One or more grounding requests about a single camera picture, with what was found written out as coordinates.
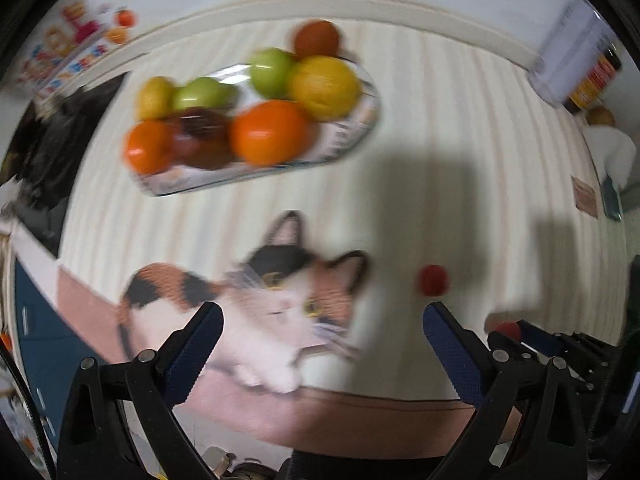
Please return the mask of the dark red-orange fruit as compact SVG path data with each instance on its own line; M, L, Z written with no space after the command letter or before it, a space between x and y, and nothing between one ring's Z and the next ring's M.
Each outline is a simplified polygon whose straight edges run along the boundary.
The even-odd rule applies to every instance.
M293 51L299 60L310 56L337 56L341 50L342 34L331 22L308 21L296 30Z

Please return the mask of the orange tangerine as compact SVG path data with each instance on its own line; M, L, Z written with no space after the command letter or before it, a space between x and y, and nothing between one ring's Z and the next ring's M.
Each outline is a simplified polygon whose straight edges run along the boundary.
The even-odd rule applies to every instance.
M175 161L175 134L176 129L169 122L139 122L126 136L124 161L142 177L169 169Z
M291 101L260 102L236 115L230 128L232 152L258 167L290 162L309 150L314 140L314 124Z

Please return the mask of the silver gas canister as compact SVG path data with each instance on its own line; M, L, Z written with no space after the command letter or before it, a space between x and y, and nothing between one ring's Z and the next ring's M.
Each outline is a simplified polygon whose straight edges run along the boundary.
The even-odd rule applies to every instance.
M547 104L562 106L615 38L588 0L572 0L529 67L529 84Z

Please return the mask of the calico cat shaped mat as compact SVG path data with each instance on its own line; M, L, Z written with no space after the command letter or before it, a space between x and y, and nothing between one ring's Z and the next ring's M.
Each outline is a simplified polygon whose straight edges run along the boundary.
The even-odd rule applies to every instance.
M246 388L292 393L303 383L305 353L358 356L348 336L368 267L361 250L322 259L304 245L300 212L285 211L262 244L218 282L169 263L137 270L117 307L122 351L132 358L160 348L211 301L221 307L224 330L207 366Z

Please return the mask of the floral oval ceramic plate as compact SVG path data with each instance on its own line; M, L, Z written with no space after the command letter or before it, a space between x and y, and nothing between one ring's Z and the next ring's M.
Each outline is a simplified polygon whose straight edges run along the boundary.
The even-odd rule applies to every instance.
M371 76L350 58L344 58L343 62L360 81L362 93L359 101L347 116L334 122L320 122L317 141L299 158L267 167L230 162L215 170L177 165L152 176L140 176L133 172L131 177L145 192L153 196L168 196L335 162L356 148L374 130L381 111L380 92Z

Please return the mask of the red cherry tomato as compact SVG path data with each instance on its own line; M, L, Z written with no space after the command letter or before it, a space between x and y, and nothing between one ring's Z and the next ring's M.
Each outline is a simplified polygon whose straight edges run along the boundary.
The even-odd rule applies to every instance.
M521 327L517 322L503 322L494 328L494 331L514 341L522 340Z
M422 266L418 275L418 285L423 296L444 296L450 286L448 272L443 266L439 266L438 264Z

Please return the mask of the black gas stove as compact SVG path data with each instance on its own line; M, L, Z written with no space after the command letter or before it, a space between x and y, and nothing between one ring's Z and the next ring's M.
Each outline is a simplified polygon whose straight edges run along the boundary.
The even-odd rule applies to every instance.
M2 162L1 182L17 196L1 208L17 218L52 256L60 252L70 194L96 128L126 76L121 74L62 99L47 117L29 105Z

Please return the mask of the tissue pack with tissue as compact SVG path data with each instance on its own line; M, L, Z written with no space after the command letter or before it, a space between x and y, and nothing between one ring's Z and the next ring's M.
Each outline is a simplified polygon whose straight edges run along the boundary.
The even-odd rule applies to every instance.
M611 220L623 219L620 193L631 175L637 148L626 133L612 126L582 129L599 180L603 211Z

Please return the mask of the small brown card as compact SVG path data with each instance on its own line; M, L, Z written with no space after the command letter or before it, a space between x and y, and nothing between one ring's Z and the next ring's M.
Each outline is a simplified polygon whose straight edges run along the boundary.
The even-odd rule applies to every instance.
M591 218L599 218L596 192L583 180L572 177L575 207Z

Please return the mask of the large yellow orange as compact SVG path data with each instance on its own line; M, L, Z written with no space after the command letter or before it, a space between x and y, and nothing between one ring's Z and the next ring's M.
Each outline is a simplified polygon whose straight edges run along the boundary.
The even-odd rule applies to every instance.
M317 122L346 117L362 95L360 80L339 58L303 58L288 77L288 97Z

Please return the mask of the brown red apple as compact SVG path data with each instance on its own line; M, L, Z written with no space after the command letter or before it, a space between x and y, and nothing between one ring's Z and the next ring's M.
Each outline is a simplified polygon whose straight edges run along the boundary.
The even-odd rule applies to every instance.
M231 164L230 119L210 108L191 107L171 118L176 164L217 170Z

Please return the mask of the blue kitchen cabinet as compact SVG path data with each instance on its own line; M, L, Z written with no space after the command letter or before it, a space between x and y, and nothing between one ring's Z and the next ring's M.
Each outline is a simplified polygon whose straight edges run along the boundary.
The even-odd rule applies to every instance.
M104 359L50 306L20 260L14 261L14 304L18 344L30 392L52 445L58 438L66 401L82 359Z

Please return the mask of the colourful wall sticker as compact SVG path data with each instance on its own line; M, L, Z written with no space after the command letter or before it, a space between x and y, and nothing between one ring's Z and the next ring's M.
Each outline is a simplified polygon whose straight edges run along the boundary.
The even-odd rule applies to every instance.
M58 0L18 51L11 81L47 99L134 38L139 24L126 0Z

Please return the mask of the green apple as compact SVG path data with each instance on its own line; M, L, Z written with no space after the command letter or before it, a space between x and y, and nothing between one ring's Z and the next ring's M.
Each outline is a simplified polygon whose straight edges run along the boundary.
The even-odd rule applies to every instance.
M256 51L250 58L250 82L265 99L285 99L294 65L295 58L288 51L278 48Z
M191 107L225 107L235 99L235 93L231 84L223 84L210 77L198 77L176 90L172 98L172 110L182 112Z

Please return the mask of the small yellow lemon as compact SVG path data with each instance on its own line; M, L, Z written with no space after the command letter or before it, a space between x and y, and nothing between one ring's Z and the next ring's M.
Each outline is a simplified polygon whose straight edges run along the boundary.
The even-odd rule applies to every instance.
M145 81L137 94L134 107L137 120L160 120L168 117L175 91L174 82L164 76L155 76Z

